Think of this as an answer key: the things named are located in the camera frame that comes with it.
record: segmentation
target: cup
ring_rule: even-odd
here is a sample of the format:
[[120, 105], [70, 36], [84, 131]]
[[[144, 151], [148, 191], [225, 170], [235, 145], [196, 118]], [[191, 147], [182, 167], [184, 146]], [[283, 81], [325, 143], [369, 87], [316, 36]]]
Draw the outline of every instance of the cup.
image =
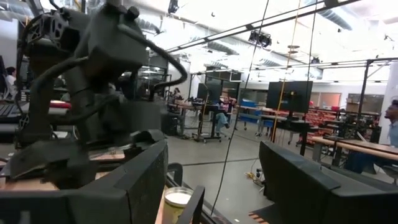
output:
[[193, 190], [186, 187], [172, 187], [164, 192], [164, 209], [162, 224], [176, 224], [187, 206]]

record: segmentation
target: wooden workbench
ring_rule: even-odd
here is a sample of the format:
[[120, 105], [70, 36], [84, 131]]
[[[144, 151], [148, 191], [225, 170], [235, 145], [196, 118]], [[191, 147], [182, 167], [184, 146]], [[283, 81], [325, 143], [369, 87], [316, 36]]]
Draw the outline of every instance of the wooden workbench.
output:
[[[96, 157], [95, 160], [122, 159], [123, 157], [124, 155], [122, 154], [103, 155]], [[99, 179], [106, 174], [107, 172], [97, 173], [96, 179]], [[24, 191], [24, 190], [58, 190], [58, 189], [51, 183], [44, 183], [44, 184], [41, 183], [40, 179], [19, 180], [17, 182], [6, 183], [6, 178], [0, 178], [0, 190]], [[163, 207], [164, 207], [164, 197], [162, 197], [162, 200], [160, 201], [155, 224], [162, 224]]]
[[[335, 144], [334, 141], [324, 139], [323, 137], [312, 137], [312, 141], [315, 142], [312, 159], [317, 162], [320, 162], [322, 146], [333, 146]], [[339, 140], [336, 142], [336, 146], [398, 161], [398, 149], [390, 146], [360, 140]]]

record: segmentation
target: computer monitor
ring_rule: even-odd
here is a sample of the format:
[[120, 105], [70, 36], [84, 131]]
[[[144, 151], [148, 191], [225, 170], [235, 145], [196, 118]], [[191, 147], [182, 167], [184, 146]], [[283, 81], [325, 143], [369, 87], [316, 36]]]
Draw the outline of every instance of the computer monitor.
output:
[[215, 84], [199, 84], [197, 98], [206, 100], [208, 94], [207, 102], [218, 103], [221, 96], [221, 85]]
[[[280, 110], [291, 112], [308, 112], [313, 82], [294, 81], [285, 82]], [[278, 109], [282, 91], [282, 82], [270, 82], [267, 94], [267, 107]]]

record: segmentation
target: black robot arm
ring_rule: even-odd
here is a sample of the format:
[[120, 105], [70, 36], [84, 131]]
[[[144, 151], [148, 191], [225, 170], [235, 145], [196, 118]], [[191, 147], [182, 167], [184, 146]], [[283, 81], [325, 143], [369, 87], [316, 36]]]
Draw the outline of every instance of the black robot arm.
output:
[[[138, 16], [135, 7], [127, 10], [106, 3], [91, 17], [60, 8], [42, 14], [27, 26], [23, 35], [27, 40], [20, 42], [18, 56], [25, 53], [33, 72], [41, 75], [32, 84], [29, 122], [20, 127], [17, 136], [24, 149], [10, 161], [13, 167], [18, 167], [18, 172], [11, 172], [12, 178], [43, 167], [52, 174], [47, 177], [49, 181], [62, 188], [76, 188], [95, 178], [95, 165], [90, 162], [88, 152], [118, 148], [131, 159], [145, 150], [137, 146], [140, 142], [156, 139], [149, 141], [154, 144], [164, 139], [159, 131], [160, 108], [151, 102], [153, 93], [158, 88], [184, 82], [188, 75], [165, 50], [144, 38], [135, 22]], [[169, 60], [181, 77], [154, 86], [150, 101], [121, 101], [109, 92], [108, 83], [123, 72], [138, 71], [147, 63], [146, 47]], [[53, 80], [61, 74], [65, 77], [72, 110], [63, 117], [50, 117], [47, 113]], [[52, 139], [50, 122], [76, 126], [79, 140]], [[146, 138], [138, 141], [136, 136]], [[60, 156], [60, 151], [54, 149], [57, 144], [64, 144], [64, 150], [70, 150]], [[37, 158], [46, 159], [38, 162]]]

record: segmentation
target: white liquid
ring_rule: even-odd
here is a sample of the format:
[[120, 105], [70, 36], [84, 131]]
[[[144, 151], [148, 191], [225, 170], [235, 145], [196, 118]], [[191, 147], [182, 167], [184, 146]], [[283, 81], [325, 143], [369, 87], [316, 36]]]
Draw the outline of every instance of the white liquid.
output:
[[181, 205], [186, 205], [191, 199], [191, 195], [180, 192], [171, 193], [166, 195], [165, 197], [168, 201]]

